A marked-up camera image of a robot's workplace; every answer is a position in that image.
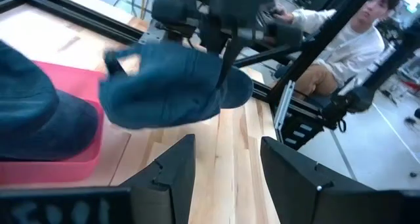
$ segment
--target black metal frame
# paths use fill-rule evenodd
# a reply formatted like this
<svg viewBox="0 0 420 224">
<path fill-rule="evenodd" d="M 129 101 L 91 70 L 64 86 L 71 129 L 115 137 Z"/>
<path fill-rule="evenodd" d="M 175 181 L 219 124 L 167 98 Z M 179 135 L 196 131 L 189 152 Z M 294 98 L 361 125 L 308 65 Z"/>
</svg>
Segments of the black metal frame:
<svg viewBox="0 0 420 224">
<path fill-rule="evenodd" d="M 282 46 L 268 49 L 264 45 L 256 43 L 253 48 L 260 51 L 260 53 L 237 60 L 234 63 L 236 66 L 249 66 L 269 59 L 281 60 L 289 53 L 299 50 L 303 50 L 303 52 L 273 89 L 254 81 L 253 97 L 267 102 L 274 115 L 286 83 L 289 80 L 296 81 L 302 75 L 365 2 L 366 0 L 347 0 L 346 5 L 343 5 L 346 8 L 338 10 L 337 14 L 331 20 L 328 20 L 316 35 L 304 42 L 301 48 Z M 108 18 L 103 14 L 92 11 L 70 0 L 0 0 L 0 12 L 5 12 L 24 3 L 55 14 L 65 20 L 69 20 L 126 45 L 137 43 L 143 35 L 143 32 L 140 30 Z M 276 132 L 278 139 L 281 137 L 284 138 L 284 134 L 287 134 L 288 137 L 294 137 L 295 132 L 298 131 L 298 133 L 304 134 L 304 137 L 298 136 L 293 140 L 304 145 L 316 134 L 321 132 L 324 126 L 330 129 L 337 127 L 336 123 L 328 122 L 324 118 L 322 108 L 298 99 L 292 99 L 288 113 L 292 117 L 288 117 L 287 123 L 283 126 L 282 131 Z M 303 125 L 310 125 L 311 129 L 302 129 Z"/>
</svg>

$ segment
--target wooden table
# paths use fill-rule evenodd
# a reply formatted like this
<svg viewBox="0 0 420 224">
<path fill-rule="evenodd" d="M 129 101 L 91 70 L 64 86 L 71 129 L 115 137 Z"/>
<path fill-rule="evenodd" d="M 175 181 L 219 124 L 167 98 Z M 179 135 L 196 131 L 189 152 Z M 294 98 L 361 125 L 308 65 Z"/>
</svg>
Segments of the wooden table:
<svg viewBox="0 0 420 224">
<path fill-rule="evenodd" d="M 99 0 L 73 0 L 111 18 L 147 29 L 147 23 Z M 33 60 L 106 72 L 104 49 L 122 47 L 106 37 L 28 5 L 0 14 L 0 37 Z M 138 70 L 138 59 L 124 69 Z M 260 73 L 245 71 L 262 81 Z M 2 188 L 116 186 L 146 167 L 186 134 L 196 134 L 196 180 L 190 223 L 279 223 L 259 156 L 262 136 L 275 138 L 266 103 L 251 99 L 210 120 L 170 129 L 127 131 L 106 121 L 100 162 L 92 176 L 75 183 Z"/>
</svg>

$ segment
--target gray floor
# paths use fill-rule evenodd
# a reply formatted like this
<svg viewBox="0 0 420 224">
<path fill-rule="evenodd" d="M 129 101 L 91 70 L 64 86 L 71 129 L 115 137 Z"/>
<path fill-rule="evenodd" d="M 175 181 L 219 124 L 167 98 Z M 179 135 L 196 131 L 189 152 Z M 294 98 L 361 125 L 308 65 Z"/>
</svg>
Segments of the gray floor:
<svg viewBox="0 0 420 224">
<path fill-rule="evenodd" d="M 140 15 L 142 0 L 103 0 L 128 13 Z M 146 18 L 150 20 L 150 8 L 146 7 Z M 290 2 L 282 0 L 287 9 Z M 256 54 L 244 49 L 242 56 Z M 271 84 L 272 60 L 252 66 L 263 74 Z M 326 130 L 317 135 L 300 152 L 348 177 L 375 189 L 419 189 L 420 188 L 420 130 L 407 126 L 404 118 L 412 116 L 419 108 L 419 100 L 405 97 L 398 106 L 382 94 L 377 94 L 374 105 L 363 114 L 349 114 L 347 132 Z M 410 173 L 419 177 L 411 178 Z"/>
</svg>

